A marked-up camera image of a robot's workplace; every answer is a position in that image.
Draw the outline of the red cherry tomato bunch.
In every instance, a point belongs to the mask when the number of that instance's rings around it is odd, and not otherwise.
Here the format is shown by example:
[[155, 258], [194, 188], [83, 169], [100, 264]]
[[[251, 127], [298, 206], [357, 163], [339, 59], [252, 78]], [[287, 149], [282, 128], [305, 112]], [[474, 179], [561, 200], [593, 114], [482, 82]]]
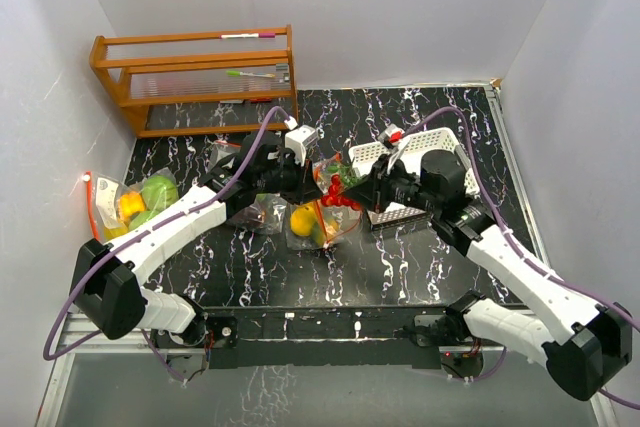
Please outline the red cherry tomato bunch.
[[353, 169], [343, 162], [340, 154], [319, 162], [314, 167], [314, 179], [322, 190], [320, 203], [323, 207], [346, 207], [353, 211], [361, 211], [361, 205], [344, 196], [358, 177]]

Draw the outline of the yellow banana bunch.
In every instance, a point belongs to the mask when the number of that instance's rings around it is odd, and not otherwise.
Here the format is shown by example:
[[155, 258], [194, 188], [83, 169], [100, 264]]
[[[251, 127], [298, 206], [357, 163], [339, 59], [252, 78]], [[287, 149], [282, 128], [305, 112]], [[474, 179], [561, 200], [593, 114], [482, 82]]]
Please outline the yellow banana bunch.
[[290, 216], [290, 230], [298, 237], [311, 237], [317, 226], [318, 219], [313, 202], [297, 206]]

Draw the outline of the green yellow mango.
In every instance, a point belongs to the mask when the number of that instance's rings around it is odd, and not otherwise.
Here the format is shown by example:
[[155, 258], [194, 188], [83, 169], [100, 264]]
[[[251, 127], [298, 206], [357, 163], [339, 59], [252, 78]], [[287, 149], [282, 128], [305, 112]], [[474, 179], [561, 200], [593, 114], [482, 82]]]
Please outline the green yellow mango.
[[323, 227], [315, 223], [311, 229], [310, 239], [318, 246], [322, 247], [326, 242], [326, 234]]

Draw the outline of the light green cabbage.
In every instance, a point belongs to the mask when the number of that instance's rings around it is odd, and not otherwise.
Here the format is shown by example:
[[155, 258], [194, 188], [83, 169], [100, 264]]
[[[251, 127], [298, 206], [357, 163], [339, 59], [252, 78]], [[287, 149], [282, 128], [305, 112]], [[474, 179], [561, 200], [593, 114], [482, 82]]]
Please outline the light green cabbage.
[[179, 193], [175, 183], [166, 176], [154, 175], [142, 183], [140, 194], [150, 211], [163, 211], [176, 203]]

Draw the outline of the dark green cabbage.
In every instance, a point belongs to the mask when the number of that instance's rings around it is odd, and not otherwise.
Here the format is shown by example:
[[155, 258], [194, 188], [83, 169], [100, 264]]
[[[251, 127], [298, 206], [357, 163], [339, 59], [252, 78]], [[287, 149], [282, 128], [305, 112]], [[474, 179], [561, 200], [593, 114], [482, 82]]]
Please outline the dark green cabbage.
[[134, 231], [141, 227], [143, 224], [153, 219], [157, 215], [156, 211], [145, 210], [138, 213], [129, 223], [129, 230]]

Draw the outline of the yellow bell pepper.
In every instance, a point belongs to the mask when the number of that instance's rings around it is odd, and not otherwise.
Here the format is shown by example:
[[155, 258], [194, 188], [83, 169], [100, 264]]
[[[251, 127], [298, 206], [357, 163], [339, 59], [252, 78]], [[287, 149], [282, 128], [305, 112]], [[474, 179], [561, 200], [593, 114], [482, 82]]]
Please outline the yellow bell pepper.
[[125, 192], [118, 198], [117, 213], [124, 223], [129, 223], [133, 217], [145, 210], [146, 204], [139, 192]]

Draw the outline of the clear red zip bag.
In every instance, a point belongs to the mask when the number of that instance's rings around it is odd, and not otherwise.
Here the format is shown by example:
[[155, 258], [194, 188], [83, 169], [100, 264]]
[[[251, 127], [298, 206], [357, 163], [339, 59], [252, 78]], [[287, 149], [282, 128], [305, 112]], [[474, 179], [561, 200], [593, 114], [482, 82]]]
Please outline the clear red zip bag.
[[103, 243], [137, 229], [179, 199], [175, 177], [167, 168], [131, 185], [91, 171], [82, 180], [91, 232]]

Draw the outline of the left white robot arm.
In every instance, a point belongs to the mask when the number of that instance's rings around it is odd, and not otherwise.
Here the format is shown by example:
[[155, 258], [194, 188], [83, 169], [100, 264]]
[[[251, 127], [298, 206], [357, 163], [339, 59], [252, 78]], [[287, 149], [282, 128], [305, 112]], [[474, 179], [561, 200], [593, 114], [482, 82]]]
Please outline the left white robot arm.
[[241, 149], [221, 158], [177, 202], [107, 244], [86, 242], [73, 279], [75, 305], [108, 339], [136, 328], [165, 331], [182, 344], [200, 343], [207, 314], [183, 294], [146, 289], [151, 275], [185, 245], [223, 225], [254, 203], [277, 194], [290, 204], [321, 197], [308, 152], [318, 138], [303, 125], [284, 137], [248, 135]]

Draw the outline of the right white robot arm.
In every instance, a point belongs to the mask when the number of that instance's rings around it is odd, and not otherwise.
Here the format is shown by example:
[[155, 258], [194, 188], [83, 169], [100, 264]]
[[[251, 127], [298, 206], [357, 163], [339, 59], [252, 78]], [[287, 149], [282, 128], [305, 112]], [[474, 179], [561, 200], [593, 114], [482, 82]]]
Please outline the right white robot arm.
[[542, 365], [581, 401], [631, 362], [637, 322], [620, 305], [567, 283], [523, 247], [461, 147], [403, 152], [370, 143], [351, 148], [349, 157], [358, 179], [347, 198], [376, 213], [392, 204], [429, 213], [442, 242], [495, 276], [533, 313], [527, 317], [466, 294], [447, 309], [453, 341], [495, 341]]

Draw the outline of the white plastic basket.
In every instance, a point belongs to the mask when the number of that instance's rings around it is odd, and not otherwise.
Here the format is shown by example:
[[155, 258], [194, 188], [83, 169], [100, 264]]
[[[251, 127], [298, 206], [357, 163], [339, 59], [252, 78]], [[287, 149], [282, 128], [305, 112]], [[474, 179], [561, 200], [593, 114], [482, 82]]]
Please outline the white plastic basket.
[[[470, 160], [466, 156], [461, 142], [450, 128], [441, 127], [426, 130], [411, 134], [409, 138], [410, 142], [400, 157], [408, 173], [420, 174], [421, 158], [425, 153], [446, 150], [456, 154], [464, 165], [466, 193], [471, 196], [480, 194]], [[382, 143], [374, 141], [351, 147], [348, 151], [348, 156], [354, 173], [362, 177], [368, 174], [378, 158], [387, 152], [388, 149]], [[398, 203], [391, 203], [384, 212], [368, 211], [367, 216], [372, 229], [381, 229], [424, 218], [426, 212], [412, 207], [403, 207]]]

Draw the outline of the red small box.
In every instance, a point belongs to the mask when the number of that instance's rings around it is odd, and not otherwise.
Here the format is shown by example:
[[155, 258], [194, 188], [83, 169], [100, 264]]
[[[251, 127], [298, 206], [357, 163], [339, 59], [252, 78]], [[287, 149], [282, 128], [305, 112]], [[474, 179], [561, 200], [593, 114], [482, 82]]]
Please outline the red small box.
[[272, 97], [258, 97], [249, 99], [250, 103], [268, 103], [273, 100]]

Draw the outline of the wooden orange shelf rack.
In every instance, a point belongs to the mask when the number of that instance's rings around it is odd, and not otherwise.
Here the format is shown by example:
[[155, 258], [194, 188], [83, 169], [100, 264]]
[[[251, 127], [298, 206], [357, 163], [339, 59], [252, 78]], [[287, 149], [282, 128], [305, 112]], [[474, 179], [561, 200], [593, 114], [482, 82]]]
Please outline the wooden orange shelf rack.
[[[221, 40], [222, 34], [274, 32], [273, 39]], [[298, 118], [292, 28], [235, 29], [129, 37], [98, 36], [89, 65], [138, 138], [207, 135], [257, 130], [249, 99], [288, 100], [287, 118]], [[274, 79], [230, 77], [226, 70], [272, 73]], [[211, 126], [153, 128], [161, 106], [226, 104], [243, 110], [240, 122]]]

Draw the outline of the green marker pen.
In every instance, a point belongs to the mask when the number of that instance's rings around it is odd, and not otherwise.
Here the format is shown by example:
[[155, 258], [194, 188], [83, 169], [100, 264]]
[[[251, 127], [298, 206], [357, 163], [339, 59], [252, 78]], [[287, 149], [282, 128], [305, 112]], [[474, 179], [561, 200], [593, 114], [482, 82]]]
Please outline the green marker pen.
[[230, 77], [253, 77], [253, 78], [265, 78], [265, 79], [276, 78], [276, 75], [272, 73], [256, 73], [256, 72], [247, 72], [247, 71], [238, 71], [238, 70], [226, 70], [226, 74]]

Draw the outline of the pink white marker pen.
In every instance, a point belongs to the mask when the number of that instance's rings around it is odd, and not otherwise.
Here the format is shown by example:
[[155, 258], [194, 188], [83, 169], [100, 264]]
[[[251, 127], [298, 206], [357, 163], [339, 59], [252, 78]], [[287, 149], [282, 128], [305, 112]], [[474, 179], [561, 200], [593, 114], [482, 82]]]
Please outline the pink white marker pen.
[[232, 39], [273, 39], [277, 36], [274, 32], [250, 32], [250, 33], [236, 33], [236, 34], [222, 34], [219, 36], [221, 40]]

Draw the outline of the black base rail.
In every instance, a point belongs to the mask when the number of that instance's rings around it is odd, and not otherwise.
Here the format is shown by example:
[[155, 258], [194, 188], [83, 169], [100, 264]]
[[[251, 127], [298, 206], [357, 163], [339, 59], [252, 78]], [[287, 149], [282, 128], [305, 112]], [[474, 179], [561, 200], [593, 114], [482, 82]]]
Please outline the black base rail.
[[449, 355], [483, 366], [500, 352], [488, 339], [463, 338], [444, 321], [442, 306], [208, 308], [198, 337], [154, 331], [155, 347], [171, 359], [193, 355], [206, 369], [263, 366], [408, 366], [437, 369]]

